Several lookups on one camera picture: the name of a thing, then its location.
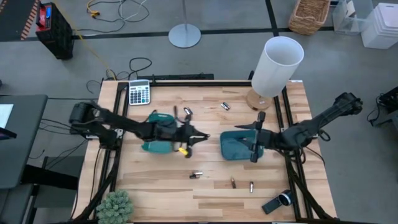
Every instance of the black camera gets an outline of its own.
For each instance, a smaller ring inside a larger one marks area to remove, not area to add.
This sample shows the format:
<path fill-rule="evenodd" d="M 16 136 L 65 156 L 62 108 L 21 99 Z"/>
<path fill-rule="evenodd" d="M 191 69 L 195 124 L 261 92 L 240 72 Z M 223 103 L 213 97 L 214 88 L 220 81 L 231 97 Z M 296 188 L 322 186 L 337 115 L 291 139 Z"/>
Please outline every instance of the black camera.
<path fill-rule="evenodd" d="M 263 211 L 268 215 L 281 205 L 289 206 L 294 202 L 291 190 L 284 190 L 276 198 L 262 206 Z"/>

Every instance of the black desk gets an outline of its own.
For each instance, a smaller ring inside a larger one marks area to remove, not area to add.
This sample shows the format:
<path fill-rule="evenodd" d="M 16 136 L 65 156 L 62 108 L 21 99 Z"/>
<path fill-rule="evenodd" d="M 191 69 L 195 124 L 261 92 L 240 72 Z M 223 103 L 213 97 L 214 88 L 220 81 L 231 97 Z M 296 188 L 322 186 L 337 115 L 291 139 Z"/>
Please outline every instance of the black desk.
<path fill-rule="evenodd" d="M 17 134 L 15 139 L 0 141 L 0 221 L 2 222 L 22 223 L 30 196 L 32 193 L 37 193 L 34 184 L 66 189 L 77 188 L 77 177 L 26 164 L 46 102 L 46 95 L 0 97 L 0 104 L 14 105 L 6 129 Z"/>
<path fill-rule="evenodd" d="M 19 185 L 43 117 L 47 96 L 2 96 L 0 104 L 13 104 L 6 129 L 17 138 L 0 141 L 0 189 Z"/>

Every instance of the yellow object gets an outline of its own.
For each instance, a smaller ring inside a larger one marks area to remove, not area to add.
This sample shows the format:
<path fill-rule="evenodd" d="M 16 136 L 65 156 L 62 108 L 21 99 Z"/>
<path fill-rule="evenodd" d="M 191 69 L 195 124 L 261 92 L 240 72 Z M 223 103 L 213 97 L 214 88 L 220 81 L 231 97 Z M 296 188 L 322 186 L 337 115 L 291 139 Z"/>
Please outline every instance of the yellow object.
<path fill-rule="evenodd" d="M 188 151 L 187 151 L 186 149 L 180 147 L 178 150 L 179 150 L 182 154 L 184 154 L 184 156 L 188 155 Z"/>
<path fill-rule="evenodd" d="M 96 16 L 99 16 L 99 15 L 100 15 L 100 12 L 98 12 L 98 11 L 96 11 L 96 10 L 93 11 L 93 10 L 90 9 L 90 3 L 92 3 L 93 1 L 94 1 L 94 0 L 88 1 L 86 7 L 87 7 L 87 10 L 91 13 L 91 16 L 92 16 L 93 18 L 95 18 Z"/>
<path fill-rule="evenodd" d="M 109 68 L 109 65 L 102 60 L 102 58 L 100 58 L 100 56 L 98 56 L 98 54 L 87 44 L 86 40 L 83 39 L 83 37 L 81 36 L 80 32 L 76 29 L 74 23 L 72 22 L 72 20 L 69 18 L 68 14 L 65 13 L 65 11 L 59 6 L 58 4 L 58 0 L 54 0 L 54 3 L 57 5 L 58 10 L 61 12 L 61 14 L 65 17 L 65 19 L 69 22 L 70 26 L 72 27 L 72 30 L 74 30 L 76 32 L 76 34 L 79 36 L 80 40 L 83 42 L 83 45 L 105 66 L 105 68 L 107 70 L 109 70 L 112 74 L 112 77 L 114 80 L 116 79 L 116 74 Z"/>

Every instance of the table leg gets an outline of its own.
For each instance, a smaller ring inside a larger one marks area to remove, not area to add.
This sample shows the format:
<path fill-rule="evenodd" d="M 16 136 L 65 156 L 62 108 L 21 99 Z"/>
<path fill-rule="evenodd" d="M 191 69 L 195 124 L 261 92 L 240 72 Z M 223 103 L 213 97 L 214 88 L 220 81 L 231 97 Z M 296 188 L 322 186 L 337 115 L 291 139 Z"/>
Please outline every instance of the table leg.
<path fill-rule="evenodd" d="M 26 165 L 21 179 L 22 184 L 39 184 L 59 187 L 62 189 L 77 190 L 78 178 Z"/>

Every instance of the teal pouch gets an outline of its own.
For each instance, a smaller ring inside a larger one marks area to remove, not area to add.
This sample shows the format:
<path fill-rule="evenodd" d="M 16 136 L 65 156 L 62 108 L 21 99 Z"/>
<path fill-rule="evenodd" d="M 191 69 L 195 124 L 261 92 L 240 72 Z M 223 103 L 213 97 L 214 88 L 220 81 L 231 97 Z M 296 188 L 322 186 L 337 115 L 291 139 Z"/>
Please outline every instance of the teal pouch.
<path fill-rule="evenodd" d="M 169 114 L 152 113 L 147 121 L 173 121 L 174 117 Z M 145 142 L 141 148 L 145 151 L 156 154 L 168 154 L 173 150 L 173 145 L 168 141 Z"/>
<path fill-rule="evenodd" d="M 236 161 L 243 159 L 250 159 L 252 151 L 249 148 L 239 142 L 237 139 L 246 138 L 246 141 L 254 141 L 254 137 L 256 135 L 256 131 L 225 131 L 221 133 L 220 142 L 221 142 L 221 154 L 224 159 L 228 161 Z M 259 158 L 264 154 L 264 146 L 260 146 L 259 148 Z"/>

